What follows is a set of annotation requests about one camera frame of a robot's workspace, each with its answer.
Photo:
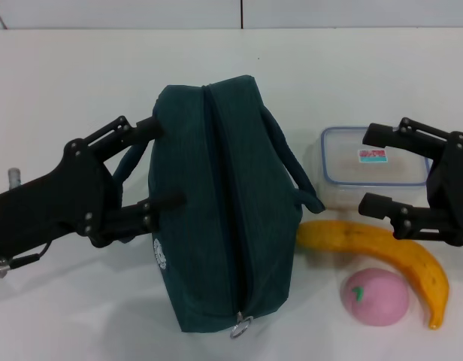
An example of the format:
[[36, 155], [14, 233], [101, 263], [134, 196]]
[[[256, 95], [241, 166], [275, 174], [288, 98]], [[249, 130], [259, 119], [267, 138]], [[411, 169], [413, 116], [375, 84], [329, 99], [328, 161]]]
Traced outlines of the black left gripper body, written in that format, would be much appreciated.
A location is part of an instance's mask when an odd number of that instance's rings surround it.
[[119, 187], [104, 162], [118, 147], [66, 144], [48, 174], [0, 194], [0, 260], [69, 233], [94, 236], [108, 211], [120, 207]]

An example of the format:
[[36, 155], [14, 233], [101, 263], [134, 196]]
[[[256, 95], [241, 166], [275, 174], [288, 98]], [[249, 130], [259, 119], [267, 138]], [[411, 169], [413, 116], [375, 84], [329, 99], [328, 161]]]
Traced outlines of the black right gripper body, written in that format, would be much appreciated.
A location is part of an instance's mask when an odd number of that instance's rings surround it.
[[463, 226], [463, 132], [451, 132], [433, 158], [427, 180], [431, 208], [446, 213], [455, 226]]

